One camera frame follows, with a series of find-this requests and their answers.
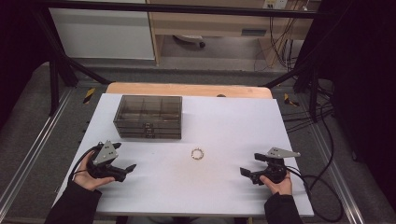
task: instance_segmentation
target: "hand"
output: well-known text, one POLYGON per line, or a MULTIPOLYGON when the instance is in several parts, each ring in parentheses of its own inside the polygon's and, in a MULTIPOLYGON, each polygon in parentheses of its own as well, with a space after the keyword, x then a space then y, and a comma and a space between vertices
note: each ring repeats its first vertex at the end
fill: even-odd
POLYGON ((78 185, 82 186, 84 189, 88 189, 94 191, 96 188, 108 184, 110 182, 115 181, 114 177, 105 177, 105 178, 93 178, 87 171, 87 163, 90 157, 92 156, 93 151, 88 153, 87 156, 81 161, 81 165, 78 167, 76 171, 74 182, 78 185))
POLYGON ((282 182, 280 182, 279 184, 275 184, 265 175, 260 176, 260 181, 264 183, 268 187, 268 189, 271 190, 273 194, 279 192, 280 195, 282 194, 291 195, 291 180, 290 180, 289 171, 287 171, 285 179, 282 180, 282 182))

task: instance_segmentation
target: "small ring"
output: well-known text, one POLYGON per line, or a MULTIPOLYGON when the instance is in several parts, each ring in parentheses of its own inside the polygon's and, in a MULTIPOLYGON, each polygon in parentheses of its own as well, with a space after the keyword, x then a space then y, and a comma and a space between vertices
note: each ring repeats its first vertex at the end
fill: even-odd
POLYGON ((197 160, 197 161, 198 161, 198 160, 200 160, 201 158, 203 158, 203 157, 204 157, 204 151, 203 151, 203 150, 201 150, 200 148, 195 148, 195 149, 193 149, 193 150, 192 150, 192 152, 191 152, 191 156, 192 156, 192 158, 193 158, 193 159, 195 159, 195 160, 197 160), (199 157, 195 157, 195 156, 194 156, 194 152, 195 152, 195 151, 199 151, 199 152, 201 152, 201 155, 200 155, 199 157))

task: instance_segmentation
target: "electrical outlet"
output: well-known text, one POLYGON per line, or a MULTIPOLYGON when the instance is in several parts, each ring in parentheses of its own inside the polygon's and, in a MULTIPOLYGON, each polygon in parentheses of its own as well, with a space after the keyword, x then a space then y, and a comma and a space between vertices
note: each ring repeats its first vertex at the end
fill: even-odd
POLYGON ((262 8, 275 8, 276 0, 265 0, 262 8))
POLYGON ((285 9, 288 0, 276 0, 274 9, 285 9))

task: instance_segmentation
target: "white table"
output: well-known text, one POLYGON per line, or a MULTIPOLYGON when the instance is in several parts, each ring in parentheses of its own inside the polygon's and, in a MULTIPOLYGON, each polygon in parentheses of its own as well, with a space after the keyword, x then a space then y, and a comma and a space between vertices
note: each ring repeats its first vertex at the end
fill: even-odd
MULTIPOLYGON (((276 100, 183 96, 182 139, 121 139, 113 119, 121 94, 105 93, 74 158, 98 142, 121 142, 113 165, 137 164, 124 182, 99 188, 103 196, 97 212, 111 216, 259 217, 271 196, 254 186, 239 168, 263 170, 254 160, 271 147, 291 150, 276 100), (191 151, 205 156, 196 161, 191 151)), ((285 159, 297 167, 294 158, 285 159)), ((313 216, 303 182, 292 175, 293 195, 301 216, 313 216)), ((63 192, 67 176, 61 187, 63 192)))

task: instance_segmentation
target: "person's left hand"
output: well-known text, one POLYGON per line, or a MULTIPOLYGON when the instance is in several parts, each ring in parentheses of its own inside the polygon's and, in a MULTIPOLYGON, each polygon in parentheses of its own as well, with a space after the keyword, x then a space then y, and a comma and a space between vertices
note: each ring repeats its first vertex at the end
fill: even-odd
POLYGON ((78 167, 78 170, 75 174, 74 182, 78 185, 82 186, 84 189, 88 189, 91 191, 96 190, 98 187, 108 184, 110 182, 115 181, 114 177, 105 177, 105 178, 93 178, 87 171, 87 163, 93 152, 88 153, 87 156, 81 161, 81 165, 78 167))

